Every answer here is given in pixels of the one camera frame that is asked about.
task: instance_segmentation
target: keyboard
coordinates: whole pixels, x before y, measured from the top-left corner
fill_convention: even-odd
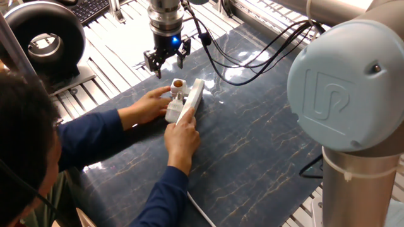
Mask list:
[[[109,8],[108,0],[85,0],[71,8],[82,25],[95,20]]]

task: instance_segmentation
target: person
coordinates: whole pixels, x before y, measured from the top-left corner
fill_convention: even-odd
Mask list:
[[[89,113],[56,126],[59,114],[46,92],[26,84],[22,78],[0,73],[0,160],[59,210],[66,188],[66,177],[61,172],[116,145],[133,125],[164,115],[170,98],[160,96],[168,91],[169,86],[157,88],[130,107]],[[200,144],[194,111],[190,109],[177,125],[167,126],[167,168],[151,190],[144,210],[130,226],[179,224],[191,158]],[[48,227],[55,219],[46,205],[1,168],[0,201],[0,227],[21,223]]]

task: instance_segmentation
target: black hair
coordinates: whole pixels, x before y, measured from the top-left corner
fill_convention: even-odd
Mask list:
[[[0,72],[0,159],[22,180],[39,189],[53,145],[57,108],[43,88]],[[0,226],[22,213],[34,195],[0,170]]]

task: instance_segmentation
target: small brown object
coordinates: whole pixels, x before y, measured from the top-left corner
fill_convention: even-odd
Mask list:
[[[175,86],[176,88],[182,87],[182,81],[180,81],[180,80],[174,81],[174,86]]]

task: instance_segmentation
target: blue long-sleeve shirt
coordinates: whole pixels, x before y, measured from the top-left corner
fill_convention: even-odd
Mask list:
[[[62,143],[59,170],[81,166],[103,149],[111,148],[124,138],[117,110],[91,113],[58,127]],[[154,185],[144,210],[130,227],[178,226],[186,204],[188,177],[182,171],[168,166]]]

